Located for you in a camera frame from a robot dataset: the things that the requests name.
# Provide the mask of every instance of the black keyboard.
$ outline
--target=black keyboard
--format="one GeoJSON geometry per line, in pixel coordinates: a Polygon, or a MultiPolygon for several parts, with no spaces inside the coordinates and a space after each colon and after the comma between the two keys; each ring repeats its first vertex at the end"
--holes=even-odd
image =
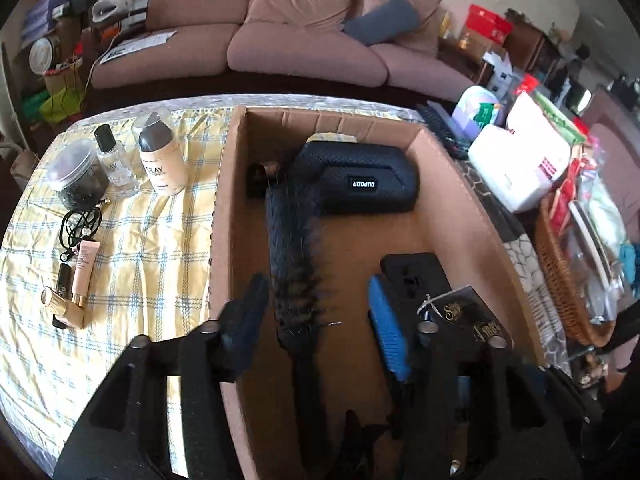
{"type": "Polygon", "coordinates": [[[457,160],[468,159],[467,152],[469,151],[469,147],[471,147],[471,141],[467,140],[463,134],[458,134],[458,137],[456,136],[453,128],[457,128],[457,125],[447,124],[447,121],[453,122],[453,119],[449,117],[444,108],[436,103],[429,103],[426,106],[416,105],[415,109],[431,130],[431,133],[436,136],[444,149],[447,150],[451,158],[457,160]]]}

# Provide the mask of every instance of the gray pillow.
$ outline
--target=gray pillow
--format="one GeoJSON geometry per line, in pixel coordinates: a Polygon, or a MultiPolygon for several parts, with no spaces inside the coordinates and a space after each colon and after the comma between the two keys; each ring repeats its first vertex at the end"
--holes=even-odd
{"type": "Polygon", "coordinates": [[[420,16],[407,0],[389,0],[344,23],[344,32],[367,46],[392,40],[420,27],[420,16]]]}

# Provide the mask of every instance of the red box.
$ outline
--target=red box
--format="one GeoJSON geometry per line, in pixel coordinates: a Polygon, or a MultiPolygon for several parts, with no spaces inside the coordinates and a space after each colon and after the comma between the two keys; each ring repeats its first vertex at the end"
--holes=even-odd
{"type": "Polygon", "coordinates": [[[477,5],[469,7],[465,25],[500,45],[504,44],[504,40],[513,30],[513,25],[499,14],[477,5]]]}

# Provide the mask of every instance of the black hair brush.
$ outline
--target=black hair brush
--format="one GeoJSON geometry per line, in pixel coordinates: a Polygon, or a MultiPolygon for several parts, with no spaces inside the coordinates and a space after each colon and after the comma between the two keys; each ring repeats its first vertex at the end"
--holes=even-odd
{"type": "Polygon", "coordinates": [[[322,324],[312,261],[316,201],[312,187],[295,179],[266,191],[271,286],[280,346],[292,361],[292,381],[302,465],[317,472],[330,455],[326,409],[314,359],[322,324]]]}

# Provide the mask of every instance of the jar with black contents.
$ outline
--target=jar with black contents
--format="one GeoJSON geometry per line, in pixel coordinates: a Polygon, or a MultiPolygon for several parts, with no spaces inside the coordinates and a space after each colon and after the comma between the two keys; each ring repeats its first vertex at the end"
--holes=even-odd
{"type": "Polygon", "coordinates": [[[90,211],[109,187],[90,139],[75,140],[49,165],[47,181],[69,210],[90,211]]]}

